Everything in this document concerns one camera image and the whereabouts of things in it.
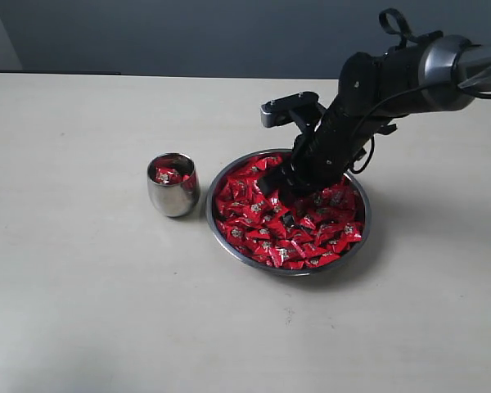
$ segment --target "stainless steel cup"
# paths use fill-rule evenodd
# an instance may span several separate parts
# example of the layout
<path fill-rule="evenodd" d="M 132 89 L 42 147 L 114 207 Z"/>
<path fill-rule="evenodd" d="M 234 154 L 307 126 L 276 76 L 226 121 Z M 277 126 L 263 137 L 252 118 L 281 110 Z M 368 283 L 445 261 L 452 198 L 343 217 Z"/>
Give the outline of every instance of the stainless steel cup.
<path fill-rule="evenodd" d="M 189 178 L 177 184 L 159 184 L 155 181 L 157 167 L 174 168 Z M 200 198 L 200 184 L 192 159 L 180 153 L 156 157 L 147 166 L 147 190 L 151 203 L 163 215 L 180 217 L 191 212 Z"/>

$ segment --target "stainless steel bowl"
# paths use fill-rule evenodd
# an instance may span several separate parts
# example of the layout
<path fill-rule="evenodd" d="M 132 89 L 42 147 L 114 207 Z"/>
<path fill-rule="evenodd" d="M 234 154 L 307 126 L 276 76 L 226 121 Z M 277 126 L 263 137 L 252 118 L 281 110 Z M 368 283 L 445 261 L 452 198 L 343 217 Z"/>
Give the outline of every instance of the stainless steel bowl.
<path fill-rule="evenodd" d="M 369 206 L 369 200 L 367 198 L 367 194 L 363 190 L 362 186 L 360 183 L 354 178 L 354 176 L 350 173 L 346 173 L 345 177 L 351 182 L 353 187 L 360 193 L 360 196 L 362 197 L 362 201 L 364 204 L 364 213 L 365 213 L 365 225 L 364 225 L 364 230 L 362 232 L 362 240 L 360 242 L 357 242 L 351 250 L 349 250 L 346 254 L 342 255 L 338 260 L 335 260 L 334 262 L 331 262 L 330 264 L 325 264 L 323 266 L 320 266 L 315 269 L 301 269 L 301 270 L 289 270 L 289 269 L 278 269 L 274 268 L 271 266 L 267 266 L 265 264 L 261 264 L 255 260 L 252 260 L 251 258 L 248 258 L 244 255 L 242 255 L 240 252 L 235 250 L 233 246 L 231 246 L 225 237 L 220 233 L 216 226 L 215 222 L 215 216 L 218 215 L 216 207 L 214 205 L 214 194 L 221 189 L 223 186 L 223 179 L 224 177 L 232 172 L 234 169 L 236 169 L 238 166 L 242 165 L 246 160 L 249 160 L 250 158 L 254 156 L 258 156 L 259 158 L 262 156 L 268 156 L 273 153 L 285 153 L 285 152 L 290 152 L 290 150 L 287 149 L 271 149 L 271 150 L 263 150 L 263 151 L 257 151 L 256 153 L 251 153 L 248 154 L 247 156 L 243 156 L 237 160 L 234 160 L 231 164 L 226 166 L 222 171 L 218 174 L 218 176 L 213 180 L 211 183 L 211 187 L 209 187 L 209 190 L 207 192 L 207 198 L 205 202 L 205 216 L 207 218 L 207 222 L 209 224 L 209 227 L 213 231 L 214 236 L 218 240 L 218 242 L 222 245 L 223 248 L 227 250 L 232 256 L 237 258 L 239 261 L 243 262 L 244 264 L 248 264 L 249 266 L 252 266 L 254 268 L 266 270 L 270 273 L 281 275 L 281 276 L 308 276 L 310 274 L 316 274 L 316 273 L 322 273 L 325 272 L 326 270 L 333 269 L 336 267 L 339 267 L 343 264 L 345 264 L 349 258 L 351 258 L 353 255 L 355 255 L 358 250 L 363 246 L 363 244 L 366 242 L 367 237 L 369 236 L 369 230 L 371 228 L 371 207 Z"/>

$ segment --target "bowl rim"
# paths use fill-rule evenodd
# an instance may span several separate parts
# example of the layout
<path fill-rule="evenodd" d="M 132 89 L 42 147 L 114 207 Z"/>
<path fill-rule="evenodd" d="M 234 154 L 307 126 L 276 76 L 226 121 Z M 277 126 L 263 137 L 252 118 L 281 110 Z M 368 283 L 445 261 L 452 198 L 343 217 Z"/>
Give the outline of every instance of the bowl rim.
<path fill-rule="evenodd" d="M 273 153 L 289 153 L 291 152 L 290 149 L 266 149 L 266 150 L 260 150 L 260 151 L 255 151 L 253 153 L 247 154 L 245 156 L 239 157 L 233 162 L 229 163 L 226 165 L 214 178 L 213 182 L 209 186 L 209 189 L 207 191 L 207 195 L 205 198 L 205 217 L 207 219 L 207 223 L 209 227 L 211 228 L 211 231 L 213 232 L 213 235 L 216 237 L 216 240 L 220 243 L 220 245 L 227 251 L 229 252 L 232 256 L 234 256 L 236 259 L 238 259 L 240 262 L 244 264 L 248 264 L 251 267 L 261 269 L 270 273 L 274 273 L 279 276 L 292 276 L 292 277 L 299 277 L 299 276 L 309 276 L 311 274 L 317 274 L 317 273 L 322 273 L 324 271 L 338 268 L 342 265 L 344 265 L 350 257 L 352 257 L 354 254 L 362 248 L 363 244 L 366 242 L 367 238 L 369 237 L 369 232 L 371 231 L 371 222 L 372 222 L 372 213 L 371 213 L 371 206 L 369 204 L 369 198 L 365 192 L 365 190 L 362 187 L 362 184 L 358 182 L 357 179 L 354 178 L 353 174 L 350 172 L 345 172 L 344 176 L 353 184 L 353 186 L 356 188 L 356 190 L 360 193 L 360 197 L 362 198 L 363 205 L 364 205 L 364 213 L 365 213 L 365 223 L 364 223 L 364 230 L 362 232 L 362 239 L 360 242 L 357 242 L 351 250 L 349 250 L 346 254 L 342 255 L 338 260 L 335 260 L 334 262 L 331 262 L 330 264 L 324 264 L 323 266 L 320 266 L 318 268 L 313 268 L 313 269 L 301 269 L 301 270 L 289 270 L 289 269 L 278 269 L 272 266 L 267 266 L 266 264 L 261 264 L 260 262 L 257 262 L 255 260 L 252 260 L 251 258 L 246 257 L 245 255 L 241 254 L 238 252 L 231 244 L 227 242 L 225 237 L 220 233 L 216 226 L 215 218 L 214 218 L 214 203 L 213 203 L 213 197 L 214 197 L 214 191 L 222 178 L 232 169 L 235 169 L 238 165 L 242 164 L 243 161 L 249 160 L 250 158 L 254 156 L 264 156 L 268 154 L 273 154 Z"/>

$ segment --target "table surface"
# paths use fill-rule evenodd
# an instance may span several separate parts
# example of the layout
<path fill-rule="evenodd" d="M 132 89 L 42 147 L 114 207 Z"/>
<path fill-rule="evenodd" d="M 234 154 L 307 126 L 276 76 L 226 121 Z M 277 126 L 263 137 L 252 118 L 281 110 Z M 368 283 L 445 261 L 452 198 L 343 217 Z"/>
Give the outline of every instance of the table surface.
<path fill-rule="evenodd" d="M 154 156 L 207 189 L 291 146 L 259 105 L 301 90 L 336 81 L 0 75 L 0 393 L 491 392 L 491 102 L 377 138 L 371 236 L 329 274 L 252 269 L 201 204 L 152 208 Z"/>

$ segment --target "red candy wrapper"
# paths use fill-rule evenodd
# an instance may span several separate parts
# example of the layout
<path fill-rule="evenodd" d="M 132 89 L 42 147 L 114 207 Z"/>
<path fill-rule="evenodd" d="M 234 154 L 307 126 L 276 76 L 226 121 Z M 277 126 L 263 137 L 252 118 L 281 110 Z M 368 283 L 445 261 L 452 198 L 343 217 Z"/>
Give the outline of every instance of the red candy wrapper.
<path fill-rule="evenodd" d="M 183 180 L 182 175 L 176 169 L 159 167 L 156 168 L 155 181 L 158 184 L 178 184 Z"/>
<path fill-rule="evenodd" d="M 282 156 L 252 158 L 228 175 L 215 195 L 218 230 L 240 253 L 278 269 L 313 269 L 340 258 L 362 239 L 364 206 L 344 178 L 339 184 L 284 206 L 275 191 L 264 197 L 258 179 Z"/>

